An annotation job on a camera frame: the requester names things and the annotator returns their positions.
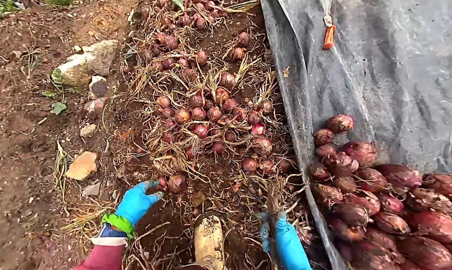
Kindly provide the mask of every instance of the rock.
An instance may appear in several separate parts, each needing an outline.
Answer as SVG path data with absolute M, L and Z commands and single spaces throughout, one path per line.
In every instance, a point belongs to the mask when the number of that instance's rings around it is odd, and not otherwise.
M 98 196 L 99 194 L 99 186 L 101 183 L 91 184 L 83 190 L 83 196 L 94 195 Z
M 96 161 L 97 153 L 85 151 L 81 156 L 71 163 L 70 168 L 66 171 L 66 176 L 76 179 L 84 180 L 97 170 Z
M 84 128 L 79 131 L 79 136 L 81 137 L 91 137 L 93 133 L 96 131 L 95 124 L 88 124 Z
M 89 101 L 85 104 L 85 111 L 88 113 L 101 114 L 104 108 L 104 102 L 108 99 L 107 97 L 100 97 L 95 100 Z
M 118 40 L 111 39 L 103 40 L 91 46 L 83 46 L 89 67 L 98 74 L 108 75 L 118 44 Z
M 103 97 L 106 94 L 106 79 L 101 76 L 91 77 L 91 83 L 89 83 L 89 89 L 97 97 Z
M 74 54 L 58 66 L 61 71 L 61 83 L 70 86 L 84 86 L 89 82 L 89 65 L 84 54 Z

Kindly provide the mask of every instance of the blue glove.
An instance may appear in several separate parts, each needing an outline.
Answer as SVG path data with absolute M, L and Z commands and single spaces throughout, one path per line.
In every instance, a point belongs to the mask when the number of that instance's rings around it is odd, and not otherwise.
M 269 223 L 267 220 L 261 225 L 262 249 L 270 252 Z M 312 270 L 306 253 L 299 241 L 296 229 L 286 221 L 286 213 L 277 214 L 276 221 L 276 253 L 279 261 L 286 270 Z
M 161 191 L 146 194 L 146 190 L 150 187 L 156 187 L 158 184 L 159 182 L 157 181 L 144 181 L 128 190 L 124 194 L 120 205 L 118 205 L 115 215 L 127 219 L 134 228 L 151 205 L 163 198 L 163 192 Z

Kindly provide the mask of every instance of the red sleeve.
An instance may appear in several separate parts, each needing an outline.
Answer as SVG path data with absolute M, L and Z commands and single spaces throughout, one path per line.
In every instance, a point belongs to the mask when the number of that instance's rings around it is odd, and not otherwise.
M 75 270 L 121 270 L 124 245 L 95 245 Z

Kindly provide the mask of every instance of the white rock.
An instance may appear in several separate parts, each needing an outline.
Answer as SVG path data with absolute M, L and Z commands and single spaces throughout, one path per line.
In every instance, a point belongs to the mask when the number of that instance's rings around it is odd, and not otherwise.
M 96 131 L 96 125 L 95 124 L 88 124 L 84 128 L 82 128 L 79 131 L 79 136 L 81 137 L 91 137 L 93 136 L 94 132 Z

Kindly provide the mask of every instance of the soil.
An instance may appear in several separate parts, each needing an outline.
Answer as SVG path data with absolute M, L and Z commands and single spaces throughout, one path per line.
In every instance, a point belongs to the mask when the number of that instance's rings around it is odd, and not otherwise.
M 121 57 L 115 60 L 107 77 L 109 99 L 103 115 L 86 114 L 83 110 L 88 101 L 86 88 L 82 93 L 66 89 L 63 98 L 47 80 L 51 70 L 76 53 L 74 45 L 85 46 L 110 39 L 131 42 L 131 31 L 139 31 L 141 24 L 131 24 L 127 18 L 132 9 L 143 10 L 147 5 L 137 0 L 84 1 L 63 8 L 33 4 L 25 11 L 0 19 L 0 269 L 74 268 L 91 250 L 87 238 L 97 233 L 101 216 L 116 206 L 127 189 L 158 175 L 150 158 L 141 155 L 136 146 L 141 145 L 144 126 L 134 116 L 143 103 L 128 99 L 127 83 L 132 77 L 125 75 L 121 68 L 127 63 L 134 69 L 134 60 L 125 61 Z M 247 31 L 254 33 L 250 55 L 254 59 L 264 58 L 268 40 L 262 12 L 256 6 L 249 13 L 251 15 L 229 14 L 213 34 L 200 31 L 196 37 L 191 37 L 190 43 L 194 43 L 195 49 L 202 48 L 210 59 L 220 59 L 227 50 L 226 42 Z M 119 51 L 127 50 L 127 45 L 120 45 Z M 229 64 L 230 73 L 239 70 L 238 64 Z M 248 106 L 248 101 L 256 95 L 255 89 L 262 83 L 254 77 L 258 71 L 252 67 L 248 74 L 251 86 L 246 85 L 231 95 L 242 106 Z M 45 97 L 43 91 L 58 95 Z M 152 93 L 144 94 L 150 99 L 153 97 Z M 272 97 L 276 120 L 286 125 L 278 91 Z M 67 109 L 60 115 L 51 113 L 50 105 L 63 99 Z M 87 123 L 97 124 L 101 131 L 92 138 L 79 137 L 79 129 Z M 284 137 L 284 134 L 276 134 L 271 138 L 274 152 L 293 157 L 291 139 L 288 134 Z M 85 181 L 66 180 L 65 187 L 61 188 L 62 181 L 57 182 L 54 177 L 58 144 L 71 159 L 83 151 L 100 153 L 100 169 Z M 262 207 L 265 196 L 258 194 L 258 183 L 242 184 L 239 192 L 234 192 L 232 185 L 240 159 L 228 160 L 211 153 L 205 154 L 205 158 L 215 161 L 200 169 L 210 182 L 190 179 L 188 192 L 167 193 L 138 224 L 139 236 L 160 226 L 141 239 L 143 251 L 156 269 L 171 269 L 193 262 L 196 216 L 190 198 L 201 191 L 207 200 L 199 207 L 200 212 L 214 209 L 223 221 L 226 266 L 229 269 L 267 269 L 268 258 L 258 244 L 259 230 L 253 235 L 248 233 L 251 229 L 248 226 L 254 224 L 259 228 L 260 224 L 251 214 L 265 210 Z M 298 190 L 300 181 L 292 178 L 288 188 Z M 98 196 L 81 196 L 86 186 L 97 182 L 101 182 Z M 286 204 L 293 202 L 293 198 L 289 198 Z M 299 205 L 302 212 L 298 214 L 307 216 L 304 198 Z M 63 228 L 85 213 L 94 215 L 72 230 Z M 314 230 L 310 230 L 306 238 L 312 241 L 307 248 L 315 247 L 309 253 L 310 259 L 319 264 L 318 268 L 329 268 Z M 127 250 L 125 258 L 132 253 Z M 135 263 L 131 268 L 140 269 Z

